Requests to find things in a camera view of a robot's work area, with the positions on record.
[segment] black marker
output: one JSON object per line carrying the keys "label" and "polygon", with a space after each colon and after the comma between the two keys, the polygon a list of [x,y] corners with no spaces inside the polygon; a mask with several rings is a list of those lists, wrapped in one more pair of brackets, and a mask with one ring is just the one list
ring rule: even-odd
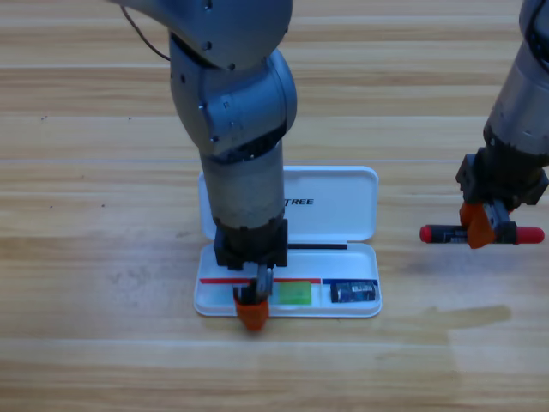
{"label": "black marker", "polygon": [[[514,233],[496,239],[500,245],[535,245],[546,237],[539,227],[517,227]],[[463,226],[427,225],[419,231],[419,238],[424,243],[467,243],[467,229]]]}

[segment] white plastic box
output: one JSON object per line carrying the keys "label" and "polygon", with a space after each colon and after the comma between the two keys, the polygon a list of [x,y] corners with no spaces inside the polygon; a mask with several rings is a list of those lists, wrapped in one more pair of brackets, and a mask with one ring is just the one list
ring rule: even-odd
{"label": "white plastic box", "polygon": [[[338,249],[290,249],[287,267],[274,267],[269,316],[369,318],[377,315],[383,299],[376,253],[362,243],[376,230],[379,177],[369,167],[285,166],[288,243],[337,245]],[[202,231],[214,240],[204,177],[198,179]],[[195,309],[204,316],[236,317],[232,288],[256,276],[257,265],[229,270],[216,263],[214,244],[202,250],[195,286]],[[309,305],[278,302],[281,282],[311,283]],[[330,285],[342,280],[373,281],[373,301],[332,303]]]}

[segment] wooden table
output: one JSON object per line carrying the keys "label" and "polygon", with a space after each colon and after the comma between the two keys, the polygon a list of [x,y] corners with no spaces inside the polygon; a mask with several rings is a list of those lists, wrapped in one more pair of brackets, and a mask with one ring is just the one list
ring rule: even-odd
{"label": "wooden table", "polygon": [[[285,159],[378,172],[384,308],[249,336],[193,308],[200,163],[166,62],[111,4],[0,1],[0,410],[549,410],[547,245],[418,236],[457,222],[520,6],[296,0]],[[515,218],[547,216],[544,197]]]}

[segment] red cap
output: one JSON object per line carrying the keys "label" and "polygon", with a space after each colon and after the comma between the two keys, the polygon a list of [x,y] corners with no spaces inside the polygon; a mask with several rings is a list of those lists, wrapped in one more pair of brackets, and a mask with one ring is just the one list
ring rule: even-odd
{"label": "red cap", "polygon": [[425,243],[431,243],[432,235],[431,235],[431,228],[428,226],[423,226],[419,230],[419,238],[422,242]]}
{"label": "red cap", "polygon": [[516,244],[538,244],[543,242],[546,234],[539,227],[518,227],[516,229]]}

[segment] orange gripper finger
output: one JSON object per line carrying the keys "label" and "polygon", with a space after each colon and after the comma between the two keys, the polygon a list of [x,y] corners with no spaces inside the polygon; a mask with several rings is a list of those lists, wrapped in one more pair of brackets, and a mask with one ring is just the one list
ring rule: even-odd
{"label": "orange gripper finger", "polygon": [[485,213],[482,203],[463,203],[460,209],[460,220],[462,226],[469,227],[474,217],[479,213]]}
{"label": "orange gripper finger", "polygon": [[238,318],[247,330],[259,331],[267,322],[268,302],[266,300],[257,305],[242,305],[235,298],[234,305],[237,308]]}
{"label": "orange gripper finger", "polygon": [[467,228],[471,249],[480,249],[496,240],[482,203],[464,203],[460,209],[462,225]]}

